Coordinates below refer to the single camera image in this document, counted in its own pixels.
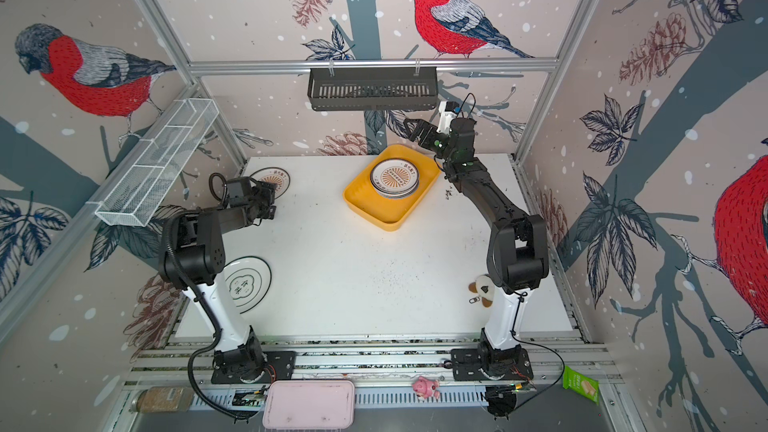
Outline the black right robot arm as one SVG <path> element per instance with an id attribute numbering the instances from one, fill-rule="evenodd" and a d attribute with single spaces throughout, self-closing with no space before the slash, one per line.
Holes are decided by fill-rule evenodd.
<path id="1" fill-rule="evenodd" d="M 475 153 L 475 120 L 453 118 L 443 129 L 423 119 L 404 124 L 408 140 L 435 155 L 446 180 L 490 228 L 486 268 L 495 291 L 477 348 L 479 370 L 492 380 L 523 378 L 526 350 L 518 330 L 532 292 L 549 275 L 546 223 L 515 205 L 495 184 Z"/>

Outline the orange sunburst plate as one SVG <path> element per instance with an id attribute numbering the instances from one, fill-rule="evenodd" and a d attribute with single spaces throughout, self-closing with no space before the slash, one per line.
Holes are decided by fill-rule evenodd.
<path id="1" fill-rule="evenodd" d="M 290 174 L 280 167 L 267 167 L 259 169 L 250 175 L 259 182 L 270 183 L 275 186 L 275 195 L 277 197 L 282 196 L 290 187 L 291 177 Z"/>

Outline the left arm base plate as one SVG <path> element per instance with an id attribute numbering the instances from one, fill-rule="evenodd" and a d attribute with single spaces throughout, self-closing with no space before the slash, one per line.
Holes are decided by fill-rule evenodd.
<path id="1" fill-rule="evenodd" d="M 252 359 L 246 352 L 216 352 L 213 359 L 213 384 L 270 384 L 290 380 L 296 362 L 293 351 L 266 352 Z"/>

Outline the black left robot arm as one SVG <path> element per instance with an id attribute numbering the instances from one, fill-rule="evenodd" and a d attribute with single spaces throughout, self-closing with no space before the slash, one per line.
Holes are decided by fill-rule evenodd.
<path id="1" fill-rule="evenodd" d="M 274 218 L 276 185 L 251 177 L 222 182 L 217 204 L 172 215 L 161 234 L 158 273 L 181 291 L 208 319 L 212 343 L 201 353 L 213 353 L 214 383 L 252 383 L 261 378 L 267 357 L 253 328 L 246 324 L 226 290 L 223 235 Z"/>

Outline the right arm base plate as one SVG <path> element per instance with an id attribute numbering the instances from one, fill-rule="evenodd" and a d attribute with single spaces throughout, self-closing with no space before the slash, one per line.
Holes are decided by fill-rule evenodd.
<path id="1" fill-rule="evenodd" d="M 528 351 L 520 345 L 508 350 L 459 348 L 450 351 L 453 379 L 471 381 L 523 381 L 533 380 Z"/>

